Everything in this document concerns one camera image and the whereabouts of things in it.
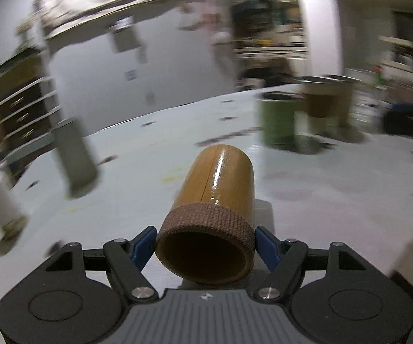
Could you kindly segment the steel cup with brown sleeve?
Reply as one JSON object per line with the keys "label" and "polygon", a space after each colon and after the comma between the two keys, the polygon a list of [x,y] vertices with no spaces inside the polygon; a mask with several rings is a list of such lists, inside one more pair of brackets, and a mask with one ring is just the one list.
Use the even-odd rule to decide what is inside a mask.
{"label": "steel cup with brown sleeve", "polygon": [[296,81],[306,100],[308,129],[311,134],[327,133],[327,122],[336,104],[342,82],[324,76],[301,76]]}

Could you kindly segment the bamboo cup with brown band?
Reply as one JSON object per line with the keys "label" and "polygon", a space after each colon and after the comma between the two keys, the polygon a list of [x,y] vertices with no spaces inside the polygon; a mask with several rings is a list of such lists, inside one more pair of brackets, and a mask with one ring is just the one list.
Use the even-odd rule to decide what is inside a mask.
{"label": "bamboo cup with brown band", "polygon": [[216,144],[193,162],[160,228],[156,256],[198,284],[229,284],[254,266],[255,177],[239,148]]}

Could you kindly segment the plain steel cup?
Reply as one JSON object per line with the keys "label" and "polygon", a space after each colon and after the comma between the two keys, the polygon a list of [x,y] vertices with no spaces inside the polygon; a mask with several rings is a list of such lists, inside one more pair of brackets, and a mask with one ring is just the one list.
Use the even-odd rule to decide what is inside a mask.
{"label": "plain steel cup", "polygon": [[335,117],[339,127],[349,126],[349,111],[353,101],[353,91],[359,79],[345,75],[327,75],[328,79],[335,81],[337,85],[337,106]]}

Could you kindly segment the grey upside-down cup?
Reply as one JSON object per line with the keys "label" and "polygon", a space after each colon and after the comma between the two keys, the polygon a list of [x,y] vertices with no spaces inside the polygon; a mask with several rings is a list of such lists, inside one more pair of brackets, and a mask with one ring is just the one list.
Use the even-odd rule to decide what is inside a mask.
{"label": "grey upside-down cup", "polygon": [[52,135],[67,180],[68,196],[77,199],[86,195],[95,188],[99,170],[80,123],[74,118],[63,120],[54,127]]}

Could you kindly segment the green metal mug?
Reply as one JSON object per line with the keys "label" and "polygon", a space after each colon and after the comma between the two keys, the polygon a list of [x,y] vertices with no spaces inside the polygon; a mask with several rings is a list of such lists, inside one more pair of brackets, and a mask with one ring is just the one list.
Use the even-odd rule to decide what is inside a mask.
{"label": "green metal mug", "polygon": [[270,148],[292,149],[296,144],[296,112],[304,98],[292,92],[267,91],[257,95],[262,140]]}

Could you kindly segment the white plastic drawer unit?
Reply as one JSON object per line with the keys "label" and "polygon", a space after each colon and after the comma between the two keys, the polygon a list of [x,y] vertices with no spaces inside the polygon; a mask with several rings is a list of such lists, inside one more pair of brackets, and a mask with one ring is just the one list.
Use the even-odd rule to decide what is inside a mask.
{"label": "white plastic drawer unit", "polygon": [[0,131],[8,150],[46,136],[61,121],[57,88],[41,49],[26,47],[0,63]]}

